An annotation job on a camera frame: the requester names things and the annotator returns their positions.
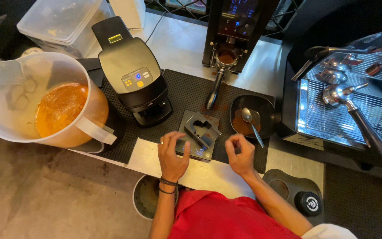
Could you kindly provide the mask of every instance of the rubber bar mat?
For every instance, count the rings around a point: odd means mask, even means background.
[[[358,238],[382,238],[382,179],[326,164],[325,221]]]
[[[213,160],[228,163],[225,151],[225,141],[236,132],[232,129],[229,110],[232,101],[240,95],[256,95],[273,103],[274,97],[247,91],[227,84],[221,84],[213,110],[207,110],[204,105],[213,81],[190,76],[176,71],[165,70],[164,76],[168,83],[168,98],[172,103],[173,113],[163,123],[143,129],[140,138],[158,143],[164,134],[177,131],[185,110],[199,111],[202,114],[220,118],[219,130],[222,135],[216,140]],[[259,173],[265,173],[269,139],[263,139],[265,147],[262,148],[257,141],[252,142],[256,146],[254,155],[254,169]]]
[[[103,151],[96,155],[109,160],[115,160],[127,164],[131,158],[132,151],[134,150],[135,143],[141,132],[141,128],[138,126],[138,123],[135,121],[135,118],[132,116],[132,114],[120,105],[119,100],[117,99],[116,95],[114,95],[110,83],[105,77],[103,79],[103,85],[100,87],[100,89],[104,92],[107,99],[119,110],[123,119],[126,121],[126,134],[119,146],[112,150]]]

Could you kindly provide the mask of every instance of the white sleeve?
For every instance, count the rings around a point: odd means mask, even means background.
[[[307,231],[303,239],[357,239],[348,229],[334,224],[320,224]]]

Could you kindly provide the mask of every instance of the digital scale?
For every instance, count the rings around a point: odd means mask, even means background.
[[[195,115],[196,112],[194,111],[189,111],[185,110],[184,115],[182,117],[181,125],[179,126],[178,132],[179,133],[185,133],[185,137],[178,139],[176,141],[176,153],[177,155],[184,155],[184,145],[185,142],[189,141],[191,143],[191,154],[190,158],[195,159],[195,160],[200,160],[200,161],[208,161],[210,162],[212,160],[212,155],[213,155],[213,149],[214,145],[216,143],[213,142],[208,149],[204,150],[203,147],[201,147],[188,133],[185,132],[184,130],[184,124]],[[209,115],[203,115],[210,123],[216,128],[219,128],[219,122],[220,119],[216,117],[212,117]]]

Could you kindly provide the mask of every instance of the black bowl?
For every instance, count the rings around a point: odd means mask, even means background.
[[[247,109],[254,110],[260,115],[260,138],[268,138],[274,132],[274,109],[270,101],[265,98],[254,95],[240,95],[234,99],[230,109],[230,122],[235,132],[238,132],[232,125],[232,121],[235,118],[235,111],[246,107]],[[247,138],[255,139],[254,133],[245,135]]]

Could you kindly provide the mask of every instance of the spoon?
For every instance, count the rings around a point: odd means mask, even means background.
[[[251,124],[251,127],[253,127],[253,131],[254,131],[254,134],[256,135],[256,138],[257,138],[257,141],[259,141],[259,144],[262,146],[262,148],[264,147],[264,144],[263,144],[263,141],[262,139],[260,138],[260,135],[259,133],[257,132],[256,128],[254,128],[254,125],[251,123],[251,121],[253,120],[253,117],[251,116],[251,113],[250,111],[244,107],[243,108],[243,111],[241,111],[241,117],[243,117],[243,120],[245,122],[249,122]]]

